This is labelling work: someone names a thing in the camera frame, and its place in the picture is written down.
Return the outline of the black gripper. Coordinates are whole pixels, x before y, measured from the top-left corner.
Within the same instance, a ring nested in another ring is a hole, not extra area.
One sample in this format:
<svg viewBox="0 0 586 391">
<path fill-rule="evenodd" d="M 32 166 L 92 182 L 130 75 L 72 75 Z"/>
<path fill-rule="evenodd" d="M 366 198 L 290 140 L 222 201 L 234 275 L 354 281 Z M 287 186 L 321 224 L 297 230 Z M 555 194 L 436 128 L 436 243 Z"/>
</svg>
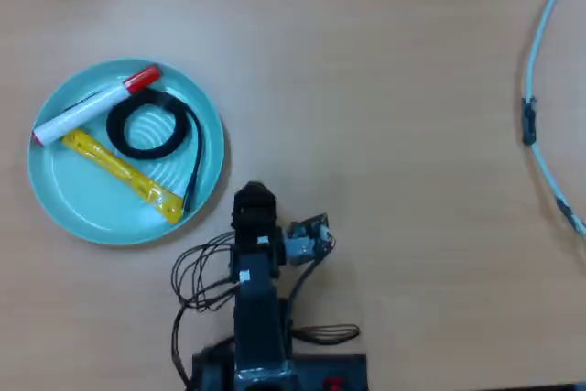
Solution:
<svg viewBox="0 0 586 391">
<path fill-rule="evenodd" d="M 277 225 L 276 197 L 260 181 L 249 181 L 234 194 L 234 244 L 231 250 L 231 278 L 237 279 L 246 255 L 263 255 L 268 274 L 277 279 L 286 263 L 282 228 Z"/>
</svg>

